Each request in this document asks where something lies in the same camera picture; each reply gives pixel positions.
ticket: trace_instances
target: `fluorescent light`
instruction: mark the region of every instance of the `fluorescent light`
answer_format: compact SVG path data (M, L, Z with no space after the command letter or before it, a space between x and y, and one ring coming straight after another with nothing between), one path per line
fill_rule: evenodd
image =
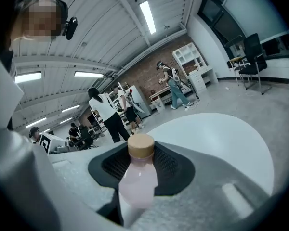
M39 122L41 122L41 121L45 121L45 120L46 120L46 117L44 117L44 118L41 119L41 120L35 121L35 122L33 122L33 123L27 125L26 128L29 128L29 127L31 127L31 126L33 126L33 125L35 125L35 124L37 124L37 123L39 123Z
M68 109L65 109L65 110L63 110L62 112L65 112L65 111L68 111L68 110L72 110L72 109L76 109L76 108L78 108L80 105L76 105L76 106L74 106L74 107L71 107L71 108L68 108Z
M154 21L153 21L153 17L152 17L149 3L147 1L145 1L141 4L139 4L139 6L140 6L140 8L144 14L144 18L146 20L146 23L148 24L150 33L151 34L155 33L156 29L155 29L155 25L154 25Z
M67 122L67 121L69 121L69 120L71 120L71 119L73 119L73 118L71 117L71 118L69 118L69 119L67 119L67 120L64 120L64 121L60 122L59 124L65 123L65 122Z
M35 79L41 79L42 78L42 73L41 72L35 72L35 73L30 73L30 74L24 74L24 75L17 75L15 77L15 83L22 83L30 80L35 80Z
M89 72L79 72L76 71L74 74L75 77L93 77L93 78L102 78L103 74L97 74L97 73L89 73Z

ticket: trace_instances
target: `ceiling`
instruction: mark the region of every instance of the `ceiling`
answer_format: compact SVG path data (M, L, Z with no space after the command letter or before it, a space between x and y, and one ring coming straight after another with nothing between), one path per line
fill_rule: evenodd
M78 27L68 41L21 39L13 43L17 73L40 71L42 79L20 83L24 96L12 116L13 128L28 133L26 125L41 118L40 131L53 129L70 117L78 118L88 107L86 93L92 85L99 90L122 74L137 56L144 56L166 37L186 25L192 0L63 0L69 18ZM156 26L150 34L139 4L148 1ZM102 73L105 78L74 77L75 71ZM80 104L78 109L63 109Z

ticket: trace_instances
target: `gray floor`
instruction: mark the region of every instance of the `gray floor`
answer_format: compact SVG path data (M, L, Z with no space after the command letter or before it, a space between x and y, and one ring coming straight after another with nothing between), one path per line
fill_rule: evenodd
M289 176L289 87L274 85L265 95L261 95L254 90L245 90L242 84L237 86L236 82L221 81L218 85L209 85L199 97L200 101L189 111L182 106L176 110L166 106L161 113L155 111L144 119L145 128L139 132L147 133L170 120L203 112L240 118L253 126L266 142L275 170L274 192L281 190ZM112 143L110 136L105 136L94 144L102 146L109 143Z

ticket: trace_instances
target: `pink bottle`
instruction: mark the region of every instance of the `pink bottle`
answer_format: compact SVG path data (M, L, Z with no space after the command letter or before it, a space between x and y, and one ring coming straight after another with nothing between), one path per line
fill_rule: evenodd
M154 139L136 134L128 139L131 164L119 183L119 199L124 226L130 226L153 202L158 185L153 165Z

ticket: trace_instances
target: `white t-shirt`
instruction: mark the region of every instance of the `white t-shirt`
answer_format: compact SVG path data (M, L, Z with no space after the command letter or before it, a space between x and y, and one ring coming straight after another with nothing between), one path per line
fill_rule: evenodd
M124 93L123 90L119 89L117 94L118 94L119 103L120 103L122 109L123 109L123 107L124 107L124 106L123 106L122 96L124 96L125 99L126 99L125 107L127 107L127 108L131 107L131 105L130 105L130 103L129 103L129 101L128 101L128 99L127 99L127 97L126 97L126 95L125 95L125 93Z
M97 110L98 113L100 114L100 117L103 119L105 122L107 119L109 119L116 111L113 109L109 102L107 97L104 94L99 95L101 99L103 100L102 103L99 101L95 100L94 98L91 98L89 100L89 105L91 106L92 110Z

